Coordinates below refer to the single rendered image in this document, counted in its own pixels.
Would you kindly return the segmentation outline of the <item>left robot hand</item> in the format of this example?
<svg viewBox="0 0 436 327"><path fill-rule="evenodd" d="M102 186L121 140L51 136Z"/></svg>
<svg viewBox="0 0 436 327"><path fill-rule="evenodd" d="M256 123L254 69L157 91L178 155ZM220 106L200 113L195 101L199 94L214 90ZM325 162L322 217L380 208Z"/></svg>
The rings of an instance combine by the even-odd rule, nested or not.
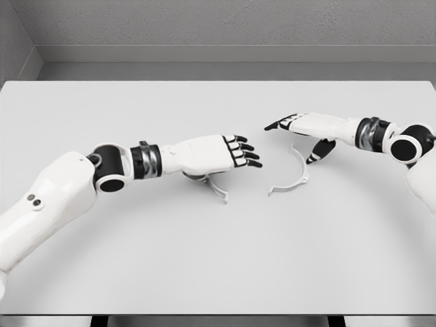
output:
<svg viewBox="0 0 436 327"><path fill-rule="evenodd" d="M182 141L170 153L189 176L206 176L245 166L261 168L260 156L248 139L237 135L211 135Z"/></svg>

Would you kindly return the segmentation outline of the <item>thin white pipe clamp half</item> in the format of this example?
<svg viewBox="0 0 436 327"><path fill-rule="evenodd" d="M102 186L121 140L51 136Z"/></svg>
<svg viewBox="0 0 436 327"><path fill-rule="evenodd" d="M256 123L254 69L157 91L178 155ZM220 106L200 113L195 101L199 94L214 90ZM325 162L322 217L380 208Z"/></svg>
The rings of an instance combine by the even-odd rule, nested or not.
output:
<svg viewBox="0 0 436 327"><path fill-rule="evenodd" d="M286 175L287 179L282 184L273 184L268 190L268 196L274 193L287 193L297 189L309 182L310 174L308 164L302 153L291 143L288 155L293 159L290 173Z"/></svg>
<svg viewBox="0 0 436 327"><path fill-rule="evenodd" d="M202 183L205 184L207 186L209 186L215 194L217 194L223 201L225 204L228 203L228 192L223 190L222 188L218 187L212 179L212 176L210 174L203 174L203 175L190 175L187 173L183 173L184 176L186 176L188 179L198 182L198 183Z"/></svg>

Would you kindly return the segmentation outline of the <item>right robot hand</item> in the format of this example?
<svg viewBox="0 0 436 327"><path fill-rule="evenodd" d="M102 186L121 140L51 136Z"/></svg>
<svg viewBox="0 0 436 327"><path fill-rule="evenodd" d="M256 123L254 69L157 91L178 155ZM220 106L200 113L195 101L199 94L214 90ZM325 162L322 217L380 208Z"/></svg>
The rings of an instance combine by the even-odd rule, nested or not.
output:
<svg viewBox="0 0 436 327"><path fill-rule="evenodd" d="M271 123L264 128L284 129L295 134L311 136L320 140L314 146L306 163L313 164L329 155L336 146L336 129L345 120L339 117L319 113L295 113Z"/></svg>

